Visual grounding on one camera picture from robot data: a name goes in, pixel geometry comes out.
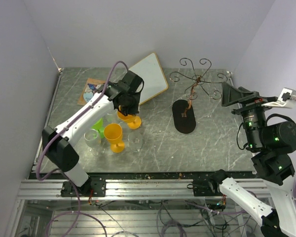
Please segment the clear wine glass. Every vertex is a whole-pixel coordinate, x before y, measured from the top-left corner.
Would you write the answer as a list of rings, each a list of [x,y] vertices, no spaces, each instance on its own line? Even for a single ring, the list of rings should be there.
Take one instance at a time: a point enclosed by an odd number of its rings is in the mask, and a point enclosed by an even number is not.
[[[91,149],[91,154],[95,157],[100,157],[104,154],[105,148],[102,143],[101,136],[97,130],[89,129],[84,134],[84,141]]]
[[[110,123],[118,123],[117,111],[113,110],[111,112],[108,112],[105,115],[105,119],[106,119],[108,124],[110,124]]]

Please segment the orange plastic wine glass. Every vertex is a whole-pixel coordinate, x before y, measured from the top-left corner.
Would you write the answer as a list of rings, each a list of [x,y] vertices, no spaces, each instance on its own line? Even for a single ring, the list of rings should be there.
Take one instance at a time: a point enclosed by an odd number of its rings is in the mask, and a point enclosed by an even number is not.
[[[123,130],[119,124],[111,123],[107,125],[104,129],[104,137],[110,143],[111,150],[114,153],[121,153],[124,150]]]

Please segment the green plastic wine glass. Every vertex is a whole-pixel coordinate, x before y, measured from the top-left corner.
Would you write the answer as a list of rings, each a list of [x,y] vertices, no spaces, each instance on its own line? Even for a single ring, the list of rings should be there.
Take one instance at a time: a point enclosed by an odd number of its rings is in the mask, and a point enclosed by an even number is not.
[[[95,124],[92,125],[92,129],[98,131],[98,133],[100,134],[101,138],[104,138],[104,121],[103,118],[99,119]]]

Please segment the clear ribbed glass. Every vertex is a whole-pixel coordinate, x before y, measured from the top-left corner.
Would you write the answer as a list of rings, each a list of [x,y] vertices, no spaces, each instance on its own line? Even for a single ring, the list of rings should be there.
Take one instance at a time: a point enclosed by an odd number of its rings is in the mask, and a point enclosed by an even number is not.
[[[138,131],[132,131],[128,135],[129,147],[134,152],[139,152],[143,145],[143,136]]]

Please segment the clear wine glass front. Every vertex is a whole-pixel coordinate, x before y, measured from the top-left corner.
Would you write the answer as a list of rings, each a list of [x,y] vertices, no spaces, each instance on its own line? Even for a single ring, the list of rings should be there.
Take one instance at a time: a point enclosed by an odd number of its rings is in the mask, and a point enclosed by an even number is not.
[[[105,148],[102,143],[101,136],[97,130],[89,129],[84,134],[84,141],[91,149],[91,154],[95,157],[100,157],[104,154]]]

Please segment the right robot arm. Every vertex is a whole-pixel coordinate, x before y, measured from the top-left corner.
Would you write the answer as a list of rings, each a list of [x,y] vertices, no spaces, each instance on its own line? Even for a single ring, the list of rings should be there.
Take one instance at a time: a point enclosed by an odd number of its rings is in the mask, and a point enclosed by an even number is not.
[[[242,188],[224,170],[216,171],[208,182],[208,191],[235,201],[260,226],[266,237],[296,237],[296,171],[290,153],[296,151],[296,123],[283,121],[268,125],[265,111],[293,108],[296,90],[284,88],[278,97],[262,97],[256,91],[222,84],[222,106],[240,104],[233,114],[240,115],[247,137],[245,149],[254,154],[252,162],[265,183],[274,205],[269,206]]]

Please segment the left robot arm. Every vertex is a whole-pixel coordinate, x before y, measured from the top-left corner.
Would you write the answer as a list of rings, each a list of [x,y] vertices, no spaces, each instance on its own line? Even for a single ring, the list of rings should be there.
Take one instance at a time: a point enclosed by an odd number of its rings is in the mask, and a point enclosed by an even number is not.
[[[47,157],[74,183],[73,190],[79,196],[87,195],[91,184],[89,175],[79,164],[79,155],[74,150],[76,143],[95,122],[113,110],[126,116],[136,115],[144,84],[144,80],[132,71],[118,82],[107,80],[73,116],[55,128],[43,129],[39,161]]]

